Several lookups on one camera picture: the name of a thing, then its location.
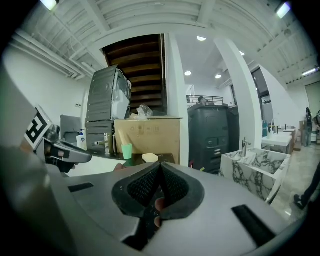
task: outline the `ceiling beam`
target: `ceiling beam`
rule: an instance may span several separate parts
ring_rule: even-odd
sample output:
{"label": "ceiling beam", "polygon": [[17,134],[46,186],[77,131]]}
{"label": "ceiling beam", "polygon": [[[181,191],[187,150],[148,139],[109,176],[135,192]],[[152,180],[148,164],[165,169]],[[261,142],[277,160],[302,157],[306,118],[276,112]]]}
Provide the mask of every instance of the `ceiling beam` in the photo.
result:
{"label": "ceiling beam", "polygon": [[288,75],[292,75],[292,74],[297,73],[299,70],[301,70],[300,73],[302,74],[302,72],[307,71],[308,69],[312,69],[316,65],[317,65],[317,56],[313,55],[313,56],[305,58],[304,60],[300,61],[299,63],[294,64],[294,65],[290,66],[289,68],[279,72],[279,76],[285,77]]}
{"label": "ceiling beam", "polygon": [[294,21],[290,26],[288,26],[284,31],[282,31],[275,39],[273,39],[269,44],[262,48],[258,54],[264,57],[270,57],[273,52],[278,50],[280,47],[285,45],[291,38],[293,38],[302,28],[298,25],[297,21]]}
{"label": "ceiling beam", "polygon": [[80,0],[80,2],[101,33],[111,29],[95,0]]}
{"label": "ceiling beam", "polygon": [[200,14],[197,20],[199,23],[209,23],[210,15],[212,14],[215,4],[216,0],[203,0],[200,9]]}
{"label": "ceiling beam", "polygon": [[319,81],[320,81],[320,73],[317,72],[317,73],[313,73],[311,75],[308,75],[302,79],[293,81],[293,82],[289,83],[287,85],[287,87],[290,88],[290,87],[297,86],[297,85],[308,86],[308,85],[311,85],[311,84],[319,82]]}

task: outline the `bottle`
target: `bottle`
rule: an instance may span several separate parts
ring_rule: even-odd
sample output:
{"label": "bottle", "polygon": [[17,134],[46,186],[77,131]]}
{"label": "bottle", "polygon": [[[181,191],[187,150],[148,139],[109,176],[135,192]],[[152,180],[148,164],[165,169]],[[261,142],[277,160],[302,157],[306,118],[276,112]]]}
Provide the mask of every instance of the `bottle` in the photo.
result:
{"label": "bottle", "polygon": [[83,129],[80,130],[80,135],[76,137],[76,144],[78,148],[87,150],[86,136]]}

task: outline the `wooden stair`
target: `wooden stair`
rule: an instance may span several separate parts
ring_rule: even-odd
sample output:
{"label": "wooden stair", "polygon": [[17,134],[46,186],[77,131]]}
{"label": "wooden stair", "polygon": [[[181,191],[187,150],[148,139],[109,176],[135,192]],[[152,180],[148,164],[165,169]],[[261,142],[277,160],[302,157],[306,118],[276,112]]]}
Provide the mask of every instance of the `wooden stair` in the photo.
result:
{"label": "wooden stair", "polygon": [[137,113],[141,104],[167,113],[163,38],[160,34],[144,35],[103,48],[108,66],[118,65],[132,83],[132,113]]}

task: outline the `cardboard box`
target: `cardboard box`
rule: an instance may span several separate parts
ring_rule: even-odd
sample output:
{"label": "cardboard box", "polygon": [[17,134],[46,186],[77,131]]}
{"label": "cardboard box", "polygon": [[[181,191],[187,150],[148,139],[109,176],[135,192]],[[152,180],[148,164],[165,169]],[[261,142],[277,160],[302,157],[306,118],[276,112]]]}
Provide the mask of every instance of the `cardboard box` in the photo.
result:
{"label": "cardboard box", "polygon": [[180,118],[152,116],[148,120],[115,120],[115,139],[122,153],[119,131],[127,143],[132,143],[133,154],[172,154],[176,164],[180,158]]}

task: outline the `person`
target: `person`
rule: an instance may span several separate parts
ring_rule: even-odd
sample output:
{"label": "person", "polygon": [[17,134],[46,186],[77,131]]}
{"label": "person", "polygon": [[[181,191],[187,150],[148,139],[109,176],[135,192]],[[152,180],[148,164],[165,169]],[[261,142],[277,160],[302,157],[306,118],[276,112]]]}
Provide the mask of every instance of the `person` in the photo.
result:
{"label": "person", "polygon": [[208,101],[205,99],[205,97],[200,96],[200,97],[198,98],[198,102],[199,102],[199,103],[207,103]]}
{"label": "person", "polygon": [[311,111],[307,107],[306,108],[306,115],[305,115],[305,125],[304,125],[304,143],[305,147],[310,146],[311,144],[311,133],[312,133],[312,116]]}
{"label": "person", "polygon": [[310,186],[307,188],[307,190],[304,192],[304,194],[302,196],[299,196],[298,194],[295,194],[293,196],[294,204],[299,209],[302,210],[307,206],[308,201],[310,200],[313,193],[316,191],[319,183],[320,183],[320,162],[313,175],[312,182]]}

